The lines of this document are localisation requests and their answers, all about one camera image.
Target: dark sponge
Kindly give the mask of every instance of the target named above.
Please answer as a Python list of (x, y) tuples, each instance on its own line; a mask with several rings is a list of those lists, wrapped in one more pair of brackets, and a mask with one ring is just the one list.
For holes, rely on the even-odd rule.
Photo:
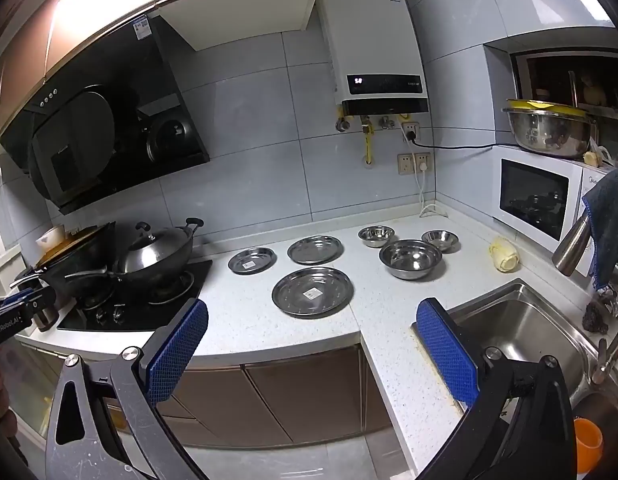
[(593, 303), (586, 306), (585, 315), (582, 317), (582, 327), (587, 332), (606, 334), (609, 330), (607, 323), (602, 320), (602, 314)]

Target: white speckled countertop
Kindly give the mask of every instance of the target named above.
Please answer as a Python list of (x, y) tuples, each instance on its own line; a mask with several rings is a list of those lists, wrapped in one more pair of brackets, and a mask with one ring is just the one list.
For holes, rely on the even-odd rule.
[[(379, 213), (375, 218), (359, 216), (360, 225), (355, 227), (334, 230), (337, 223), (323, 222), (331, 230), (325, 229), (322, 234), (339, 238), (345, 248), (344, 254), (328, 265), (350, 277), (355, 293), (348, 307), (322, 319), (287, 316), (271, 300), (276, 282), (301, 268), (287, 257), (288, 246), (301, 237), (295, 236), (297, 230), (291, 239), (265, 243), (278, 255), (278, 261), (260, 274), (233, 274), (227, 262), (236, 251), (211, 256), (214, 264), (200, 294), (209, 309), (209, 329), (189, 367), (288, 358), (361, 342), (407, 463), (414, 471), (422, 470), (451, 434), (461, 411), (411, 330), (417, 304), (433, 296), (445, 308), (453, 308), (515, 278), (525, 280), (578, 325), (588, 301), (588, 295), (548, 261), (525, 251), (521, 251), (524, 266), (509, 274), (498, 272), (487, 251), (496, 233), (454, 210), (449, 214), (449, 218), (404, 216), (382, 222), (400, 238), (420, 238), (423, 232), (440, 228), (459, 236), (460, 250), (446, 254), (432, 274), (417, 282), (394, 278), (380, 263), (378, 250), (358, 240), (358, 230), (378, 223)], [(384, 218), (392, 218), (391, 210), (385, 211)], [(311, 229), (302, 235), (316, 231), (315, 226)], [(35, 330), (31, 336), (19, 338), (61, 354), (77, 352), (103, 359), (127, 346), (142, 346), (149, 335), (51, 329), (45, 333)]]

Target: dish towel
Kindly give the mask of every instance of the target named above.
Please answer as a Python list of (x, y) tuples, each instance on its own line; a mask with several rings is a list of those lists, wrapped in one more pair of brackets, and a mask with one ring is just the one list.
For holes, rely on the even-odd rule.
[(607, 173), (582, 200), (595, 245), (594, 287), (600, 290), (609, 284), (615, 264), (618, 264), (618, 169)]

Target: floor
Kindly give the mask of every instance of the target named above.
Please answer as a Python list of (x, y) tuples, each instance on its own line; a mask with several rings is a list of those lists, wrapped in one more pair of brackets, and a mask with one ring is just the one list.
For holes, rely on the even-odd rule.
[[(124, 445), (135, 467), (138, 453)], [(210, 480), (412, 480), (393, 428), (329, 444), (273, 450), (187, 448)]]

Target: faucet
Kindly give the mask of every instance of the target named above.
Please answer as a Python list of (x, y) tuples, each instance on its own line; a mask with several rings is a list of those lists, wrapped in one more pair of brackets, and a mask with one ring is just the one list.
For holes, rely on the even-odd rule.
[[(591, 221), (585, 213), (578, 219), (566, 237), (558, 245), (553, 253), (551, 261), (565, 276), (572, 275), (576, 269), (582, 254), (586, 249), (589, 237), (591, 236)], [(603, 291), (597, 291), (598, 303), (602, 304), (612, 317), (618, 317), (618, 266), (615, 266), (614, 273), (609, 280), (609, 285)], [(594, 384), (601, 384), (609, 375), (618, 360), (618, 333), (615, 335), (611, 344), (606, 345), (606, 339), (602, 338), (598, 343), (598, 364), (591, 373), (591, 381)]]

